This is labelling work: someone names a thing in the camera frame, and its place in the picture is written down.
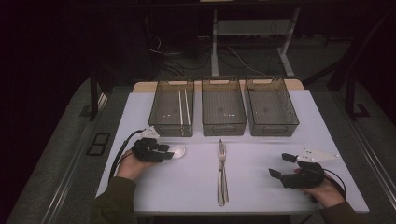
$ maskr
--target person's right hand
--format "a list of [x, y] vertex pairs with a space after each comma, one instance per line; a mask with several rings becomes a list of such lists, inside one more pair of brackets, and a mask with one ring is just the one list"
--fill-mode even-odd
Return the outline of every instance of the person's right hand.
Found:
[[314, 196], [324, 208], [332, 207], [345, 201], [343, 196], [337, 190], [336, 186], [327, 179], [324, 179], [323, 182], [317, 187], [300, 190], [304, 193]]
[[125, 151], [121, 157], [120, 167], [117, 176], [130, 180], [136, 180], [144, 170], [157, 164], [157, 162], [140, 161], [134, 156], [131, 149]]

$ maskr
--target table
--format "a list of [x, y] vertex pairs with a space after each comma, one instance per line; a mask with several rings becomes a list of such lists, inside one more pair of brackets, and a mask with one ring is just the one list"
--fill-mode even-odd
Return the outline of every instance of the table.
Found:
[[[164, 137], [159, 143], [184, 145], [186, 154], [163, 161], [148, 169], [136, 182], [134, 196], [138, 215], [291, 215], [319, 209], [309, 197], [296, 189], [284, 189], [269, 175], [268, 168], [285, 174], [297, 164], [282, 161], [281, 153], [298, 155], [306, 147], [338, 154], [326, 125], [309, 91], [298, 80], [286, 80], [290, 98], [300, 120], [292, 137], [253, 137], [248, 125], [243, 136], [204, 137], [201, 122], [200, 82], [195, 82], [193, 137]], [[130, 133], [148, 127], [149, 111], [156, 83], [137, 83], [130, 94], [113, 147], [97, 191], [107, 185], [111, 164], [122, 142]], [[220, 207], [217, 201], [219, 139], [227, 147], [227, 181], [230, 202]], [[128, 147], [131, 147], [134, 136]], [[336, 172], [346, 183], [346, 198], [357, 212], [368, 212], [352, 176], [342, 159], [321, 165]]]

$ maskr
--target dark wall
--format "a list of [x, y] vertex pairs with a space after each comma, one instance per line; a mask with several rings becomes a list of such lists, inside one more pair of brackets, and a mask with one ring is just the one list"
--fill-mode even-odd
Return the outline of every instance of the dark wall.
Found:
[[78, 17], [67, 1], [2, 1], [0, 223], [33, 172], [64, 109], [88, 78]]
[[97, 69], [103, 91], [155, 77], [155, 60], [147, 48], [144, 12], [90, 8], [81, 10], [79, 15], [83, 24], [83, 48]]
[[389, 8], [351, 73], [396, 125], [396, 6]]

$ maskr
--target sleeve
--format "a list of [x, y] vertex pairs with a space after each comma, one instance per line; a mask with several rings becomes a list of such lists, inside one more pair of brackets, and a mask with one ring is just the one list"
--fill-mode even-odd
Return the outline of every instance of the sleeve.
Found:
[[135, 182], [113, 177], [106, 191], [94, 201], [91, 210], [91, 224], [137, 223], [134, 216]]
[[320, 210], [326, 224], [365, 224], [366, 222], [352, 209], [348, 202]]

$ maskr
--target plastic storage bin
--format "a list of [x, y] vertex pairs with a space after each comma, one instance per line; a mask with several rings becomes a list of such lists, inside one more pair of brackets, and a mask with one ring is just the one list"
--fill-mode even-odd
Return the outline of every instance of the plastic storage bin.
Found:
[[160, 136], [192, 137], [194, 81], [167, 77], [158, 81], [148, 125]]
[[292, 136], [300, 122], [283, 78], [247, 77], [244, 93], [252, 136]]
[[247, 116], [237, 77], [208, 77], [202, 80], [204, 136], [243, 135]]

